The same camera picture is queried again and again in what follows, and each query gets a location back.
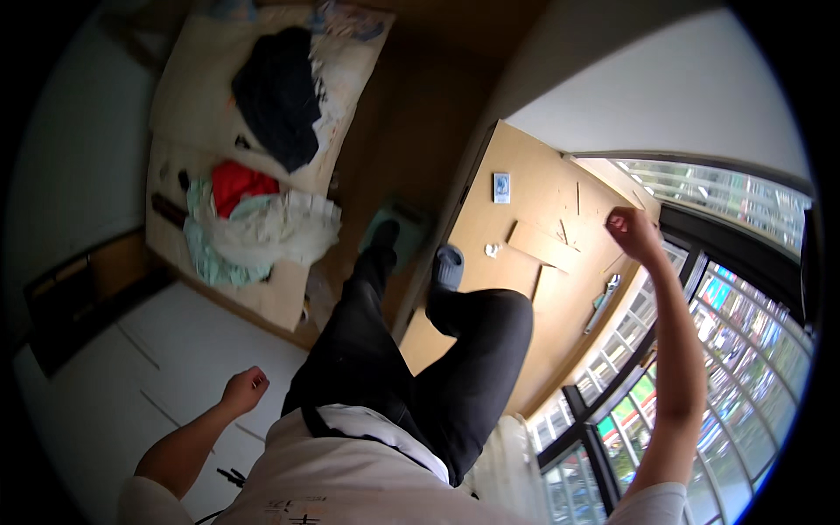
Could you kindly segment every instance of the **green stool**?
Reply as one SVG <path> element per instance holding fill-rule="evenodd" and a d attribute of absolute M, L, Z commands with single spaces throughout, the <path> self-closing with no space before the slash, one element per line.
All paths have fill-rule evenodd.
<path fill-rule="evenodd" d="M 370 246 L 370 240 L 373 239 L 376 227 L 388 219 L 394 219 L 400 224 L 400 236 L 396 239 L 394 245 L 394 251 L 396 252 L 394 274 L 398 274 L 406 267 L 414 253 L 423 244 L 429 229 L 432 227 L 432 219 L 427 213 L 420 212 L 406 203 L 390 197 L 376 210 L 376 215 L 368 224 L 365 235 L 359 243 L 359 253 Z"/>

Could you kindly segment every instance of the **black cable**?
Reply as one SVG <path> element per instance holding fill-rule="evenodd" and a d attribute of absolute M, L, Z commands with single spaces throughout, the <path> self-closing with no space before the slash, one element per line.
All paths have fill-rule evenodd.
<path fill-rule="evenodd" d="M 236 469 L 231 469 L 231 470 L 233 471 L 233 474 L 231 474 L 230 472 L 227 472 L 226 470 L 222 470 L 222 469 L 216 469 L 216 472 L 218 472 L 219 474 L 223 475 L 225 478 L 227 478 L 227 480 L 228 480 L 228 481 L 230 481 L 231 483 L 233 483 L 234 485 L 236 485 L 237 487 L 239 487 L 239 488 L 241 489 L 241 488 L 242 488 L 242 485 L 244 485 L 244 483 L 248 480 L 248 478 L 246 478 L 245 476 L 243 476 L 243 475 L 242 475 L 242 474 L 241 474 L 238 470 L 236 470 Z M 226 509 L 226 508 L 224 508 L 224 509 L 222 509 L 221 511 L 216 511 L 216 512 L 214 512 L 214 513 L 213 513 L 213 514 L 211 514 L 210 516 L 205 516 L 205 517 L 203 517 L 202 519 L 200 519 L 200 520 L 198 520 L 198 521 L 196 522 L 196 525 L 199 525 L 199 523 L 204 523 L 204 522 L 206 522 L 208 519 L 218 516 L 219 514 L 221 514 L 222 512 L 224 512 L 225 510 L 227 510 L 227 509 Z"/>
<path fill-rule="evenodd" d="M 225 511 L 225 509 L 222 509 L 221 511 L 216 511 L 216 512 L 214 512 L 214 513 L 213 513 L 213 514 L 211 514 L 210 516 L 205 516 L 205 517 L 203 517 L 202 519 L 198 520 L 198 521 L 196 522 L 196 525 L 199 525 L 200 523 L 204 523 L 204 522 L 206 522 L 208 519 L 210 519 L 211 517 L 216 517 L 216 516 L 218 516 L 219 514 L 221 514 L 221 513 L 222 513 L 222 512 L 224 512 L 224 511 Z"/>

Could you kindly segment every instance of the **leg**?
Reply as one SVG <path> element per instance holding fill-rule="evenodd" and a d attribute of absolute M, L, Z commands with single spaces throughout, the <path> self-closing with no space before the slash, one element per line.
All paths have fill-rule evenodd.
<path fill-rule="evenodd" d="M 343 403 L 371 408 L 396 424 L 405 417 L 402 400 L 413 378 L 381 312 L 396 263 L 392 245 L 393 239 L 374 242 L 359 256 L 332 317 L 291 380 L 281 415 L 302 405 Z"/>
<path fill-rule="evenodd" d="M 471 293 L 434 289 L 427 315 L 441 333 L 458 341 L 417 376 L 415 414 L 421 430 L 453 468 L 456 485 L 478 458 L 510 398 L 528 351 L 533 310 L 513 290 Z"/>

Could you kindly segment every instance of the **bed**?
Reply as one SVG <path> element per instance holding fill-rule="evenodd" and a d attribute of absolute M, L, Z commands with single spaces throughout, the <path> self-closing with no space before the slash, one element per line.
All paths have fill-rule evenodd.
<path fill-rule="evenodd" d="M 153 209 L 152 196 L 160 194 L 186 209 L 178 174 L 186 171 L 191 180 L 207 178 L 226 159 L 262 171 L 283 186 L 325 196 L 356 103 L 394 21 L 389 13 L 342 9 L 349 11 L 328 20 L 333 25 L 313 30 L 313 69 L 323 79 L 328 96 L 320 104 L 322 118 L 313 125 L 318 151 L 310 163 L 292 173 L 265 153 L 251 133 L 233 102 L 230 83 L 261 35 L 296 25 L 311 28 L 312 7 L 262 8 L 254 22 L 205 14 L 187 18 L 152 103 L 146 243 L 194 286 L 206 285 L 198 280 L 186 238 L 179 226 Z M 375 28 L 362 38 L 351 28 L 361 18 L 367 28 Z M 248 149 L 242 147 L 242 139 Z M 207 286 L 204 292 L 223 306 L 233 302 L 244 308 L 267 322 L 268 328 L 294 331 L 302 315 L 308 273 L 307 267 L 278 260 L 266 281 L 241 287 Z"/>

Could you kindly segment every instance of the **fist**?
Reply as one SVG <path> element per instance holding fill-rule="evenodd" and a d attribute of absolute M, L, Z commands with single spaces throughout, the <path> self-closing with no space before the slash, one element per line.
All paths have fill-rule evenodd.
<path fill-rule="evenodd" d="M 239 372 L 224 387 L 222 401 L 219 403 L 234 418 L 254 410 L 260 398 L 268 390 L 269 381 L 259 366 L 252 366 Z"/>
<path fill-rule="evenodd" d="M 635 207 L 615 207 L 606 218 L 606 231 L 624 253 L 648 268 L 664 255 L 659 231 L 648 215 Z"/>

